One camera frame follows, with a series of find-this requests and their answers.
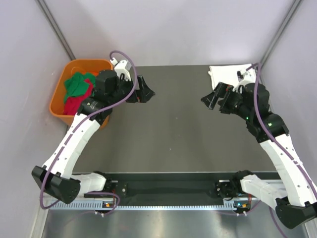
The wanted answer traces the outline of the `red polo shirt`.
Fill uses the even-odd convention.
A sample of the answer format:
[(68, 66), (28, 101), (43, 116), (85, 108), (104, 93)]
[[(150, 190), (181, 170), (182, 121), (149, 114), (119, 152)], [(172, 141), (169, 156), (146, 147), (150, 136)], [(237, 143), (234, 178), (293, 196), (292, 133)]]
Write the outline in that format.
[(91, 83), (90, 79), (85, 79), (85, 84), (88, 84), (89, 87), (88, 89), (86, 90), (85, 94), (81, 95), (81, 96), (78, 96), (78, 97), (69, 97), (67, 100), (66, 100), (66, 103), (65, 103), (65, 106), (64, 106), (64, 111), (63, 111), (63, 114), (64, 115), (68, 115), (68, 116), (74, 116), (78, 109), (80, 108), (81, 106), (81, 103), (89, 98), (93, 92), (93, 89), (94, 89), (94, 86), (93, 84)]

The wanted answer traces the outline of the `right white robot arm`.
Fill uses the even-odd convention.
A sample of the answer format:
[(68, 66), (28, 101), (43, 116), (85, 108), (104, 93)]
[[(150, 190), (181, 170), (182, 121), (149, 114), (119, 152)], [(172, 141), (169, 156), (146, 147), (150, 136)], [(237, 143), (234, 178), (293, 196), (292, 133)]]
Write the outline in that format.
[(285, 189), (280, 190), (244, 170), (230, 179), (230, 195), (250, 194), (274, 209), (280, 222), (293, 229), (317, 217), (317, 187), (309, 179), (292, 145), (281, 116), (269, 109), (269, 91), (262, 84), (235, 88), (220, 82), (201, 102), (210, 110), (219, 105), (223, 114), (235, 114), (246, 122), (248, 132), (268, 154)]

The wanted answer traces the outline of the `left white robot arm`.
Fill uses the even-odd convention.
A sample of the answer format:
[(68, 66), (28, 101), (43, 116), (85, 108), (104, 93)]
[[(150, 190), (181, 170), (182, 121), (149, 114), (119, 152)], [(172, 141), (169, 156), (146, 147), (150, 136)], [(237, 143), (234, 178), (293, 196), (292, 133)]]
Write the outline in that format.
[(65, 204), (71, 203), (78, 195), (97, 192), (108, 196), (112, 184), (101, 172), (73, 175), (74, 166), (92, 135), (106, 122), (113, 107), (119, 102), (146, 103), (155, 95), (143, 76), (135, 82), (126, 73), (102, 70), (96, 77), (92, 94), (84, 99), (75, 114), (64, 139), (56, 151), (40, 167), (35, 166), (32, 177), (45, 193)]

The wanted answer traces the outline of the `folded white t shirt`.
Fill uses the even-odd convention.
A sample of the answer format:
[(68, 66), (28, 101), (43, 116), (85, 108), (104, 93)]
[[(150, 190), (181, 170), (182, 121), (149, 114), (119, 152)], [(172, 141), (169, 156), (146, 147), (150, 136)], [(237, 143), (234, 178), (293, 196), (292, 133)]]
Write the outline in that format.
[(214, 91), (218, 83), (223, 82), (234, 87), (234, 90), (238, 89), (239, 81), (237, 77), (237, 71), (246, 68), (248, 69), (251, 64), (238, 64), (238, 65), (222, 65), (222, 66), (209, 66), (208, 74), (211, 78), (211, 86)]

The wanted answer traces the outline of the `orange plastic bin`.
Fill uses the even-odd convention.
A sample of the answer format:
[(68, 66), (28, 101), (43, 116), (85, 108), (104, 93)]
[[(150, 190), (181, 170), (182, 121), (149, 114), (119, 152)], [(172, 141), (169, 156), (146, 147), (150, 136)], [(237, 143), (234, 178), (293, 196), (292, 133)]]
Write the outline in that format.
[(102, 70), (113, 69), (113, 65), (106, 59), (75, 59), (70, 61), (65, 67), (59, 81), (55, 87), (54, 94), (52, 96), (49, 110), (50, 113), (61, 119), (66, 125), (70, 126), (73, 123), (74, 116), (64, 115), (64, 97), (66, 95), (66, 88), (64, 82), (71, 78), (74, 73), (90, 72), (99, 73)]

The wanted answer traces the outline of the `green t shirt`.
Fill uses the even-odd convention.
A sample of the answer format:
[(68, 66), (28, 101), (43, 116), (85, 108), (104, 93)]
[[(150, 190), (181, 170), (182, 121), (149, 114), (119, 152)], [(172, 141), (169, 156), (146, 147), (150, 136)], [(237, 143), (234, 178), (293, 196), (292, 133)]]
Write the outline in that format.
[(84, 96), (89, 89), (90, 83), (95, 87), (96, 76), (94, 74), (89, 72), (86, 74), (76, 72), (71, 78), (64, 82), (66, 89), (64, 103), (66, 103), (69, 97)]

